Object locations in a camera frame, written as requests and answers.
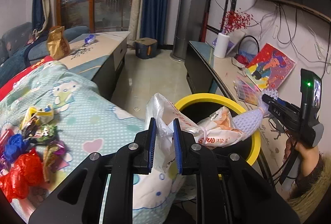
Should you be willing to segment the right forearm in fuzzy sleeve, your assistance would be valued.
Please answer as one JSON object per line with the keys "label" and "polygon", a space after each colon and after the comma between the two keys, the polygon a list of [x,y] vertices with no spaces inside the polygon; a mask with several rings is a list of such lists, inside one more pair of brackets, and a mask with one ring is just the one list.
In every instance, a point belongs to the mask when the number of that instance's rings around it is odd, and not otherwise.
{"label": "right forearm in fuzzy sleeve", "polygon": [[317,166],[299,179],[287,200],[301,223],[330,221],[330,155],[320,155]]}

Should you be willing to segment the person's right hand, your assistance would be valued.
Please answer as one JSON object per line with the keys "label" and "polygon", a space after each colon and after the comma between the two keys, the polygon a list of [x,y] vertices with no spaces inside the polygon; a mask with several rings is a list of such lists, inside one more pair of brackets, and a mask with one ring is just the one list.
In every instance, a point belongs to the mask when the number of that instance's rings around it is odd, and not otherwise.
{"label": "person's right hand", "polygon": [[320,158],[318,146],[310,148],[306,147],[305,144],[298,142],[295,138],[290,137],[287,139],[284,150],[284,158],[283,161],[287,160],[289,157],[291,150],[295,149],[297,151],[302,160],[301,160],[301,177],[307,177],[310,175],[315,167],[317,166]]}

